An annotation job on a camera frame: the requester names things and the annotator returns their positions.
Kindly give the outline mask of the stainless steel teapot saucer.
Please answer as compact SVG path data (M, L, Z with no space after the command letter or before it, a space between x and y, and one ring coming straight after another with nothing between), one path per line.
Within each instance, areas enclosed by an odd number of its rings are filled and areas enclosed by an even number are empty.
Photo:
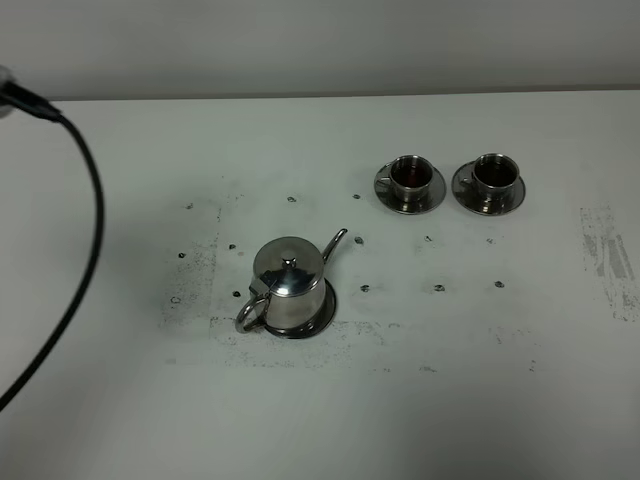
M287 339L307 339L324 331L333 321L337 311L337 296L333 285L326 280L325 300L309 321L295 328L280 329L266 325L265 329L272 335Z

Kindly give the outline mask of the left stainless steel teacup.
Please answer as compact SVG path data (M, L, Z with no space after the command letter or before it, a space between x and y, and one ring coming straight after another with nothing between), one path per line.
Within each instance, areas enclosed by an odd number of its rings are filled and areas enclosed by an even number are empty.
M385 187L402 202L411 203L426 196L434 176L434 167L427 159L403 155L381 169L374 185Z

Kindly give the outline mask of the stainless steel teacup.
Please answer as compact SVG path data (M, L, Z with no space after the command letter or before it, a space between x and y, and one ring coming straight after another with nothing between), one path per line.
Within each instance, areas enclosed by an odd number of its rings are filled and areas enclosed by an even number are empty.
M381 169L374 185L385 187L402 202L411 203L426 196L434 176L434 167L427 159L403 155Z
M454 174L452 184L470 189L484 197L505 196L523 186L520 169L509 156L501 153L486 153L474 161L462 165Z

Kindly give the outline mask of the left stainless steel saucer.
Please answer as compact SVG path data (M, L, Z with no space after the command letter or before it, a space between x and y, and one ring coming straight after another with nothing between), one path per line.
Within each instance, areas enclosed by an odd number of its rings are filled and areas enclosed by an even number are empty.
M440 171L427 159L403 155L378 170L374 190L388 209L417 215L438 207L446 197L447 187Z

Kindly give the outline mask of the right stainless steel saucer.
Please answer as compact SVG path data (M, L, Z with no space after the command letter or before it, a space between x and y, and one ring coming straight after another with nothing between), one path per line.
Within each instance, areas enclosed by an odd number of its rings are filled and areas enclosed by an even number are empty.
M526 186L521 177L505 189L484 188L474 179L473 166L473 162L462 165L451 180L453 196L462 207L479 215L501 216L516 210L523 203Z

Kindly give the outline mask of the right stainless steel teacup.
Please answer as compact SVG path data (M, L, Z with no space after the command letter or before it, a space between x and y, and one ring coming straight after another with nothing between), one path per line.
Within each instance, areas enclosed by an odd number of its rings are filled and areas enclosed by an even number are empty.
M501 153L486 153L474 161L462 165L454 174L452 184L470 189L484 197L505 196L523 186L520 169L509 156Z

